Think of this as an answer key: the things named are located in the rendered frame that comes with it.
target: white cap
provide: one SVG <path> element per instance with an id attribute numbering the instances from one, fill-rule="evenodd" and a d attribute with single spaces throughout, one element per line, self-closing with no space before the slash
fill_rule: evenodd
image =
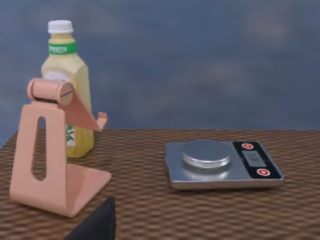
<path id="1" fill-rule="evenodd" d="M 69 20 L 54 20 L 48 23 L 48 33 L 50 34 L 70 34 L 73 31 L 72 22 Z"/>

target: yellow bottle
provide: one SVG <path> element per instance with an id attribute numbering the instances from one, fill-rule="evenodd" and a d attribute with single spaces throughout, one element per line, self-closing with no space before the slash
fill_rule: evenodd
<path id="1" fill-rule="evenodd" d="M 71 82 L 82 101 L 91 111 L 88 67 L 77 54 L 72 36 L 72 23 L 55 20 L 48 23 L 51 38 L 48 42 L 49 57 L 41 68 L 44 79 Z M 70 158 L 80 158 L 94 147 L 92 130 L 66 126 L 66 152 Z"/>

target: yellow liquid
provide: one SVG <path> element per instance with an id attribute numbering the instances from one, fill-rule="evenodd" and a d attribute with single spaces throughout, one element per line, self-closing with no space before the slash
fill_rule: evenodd
<path id="1" fill-rule="evenodd" d="M 52 34 L 49 44 L 72 44 L 75 39 L 71 34 Z M 41 67 L 45 79 L 71 82 L 77 94 L 91 111 L 89 71 L 87 65 L 77 53 L 49 54 Z M 92 130 L 67 126 L 66 154 L 70 158 L 81 158 L 94 147 Z"/>

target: silver scale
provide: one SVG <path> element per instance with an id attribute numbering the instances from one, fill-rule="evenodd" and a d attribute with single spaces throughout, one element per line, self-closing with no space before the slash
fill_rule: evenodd
<path id="1" fill-rule="evenodd" d="M 179 190 L 273 188 L 284 175 L 256 141 L 198 139 L 165 145 L 170 185 Z"/>

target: brown tablecloth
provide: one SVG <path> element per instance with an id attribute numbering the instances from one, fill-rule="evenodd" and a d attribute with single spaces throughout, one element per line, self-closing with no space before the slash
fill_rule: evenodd
<path id="1" fill-rule="evenodd" d="M 196 138 L 256 140 L 285 175 L 273 189 L 171 189 L 164 144 Z M 110 171 L 111 182 L 74 218 L 11 202 L 16 135 L 0 149 L 0 239 L 63 239 L 109 196 L 116 201 L 118 240 L 320 239 L 320 131 L 108 129 L 95 148 L 69 162 Z M 44 159 L 40 134 L 37 159 Z M 39 164 L 37 174 L 43 169 Z"/>

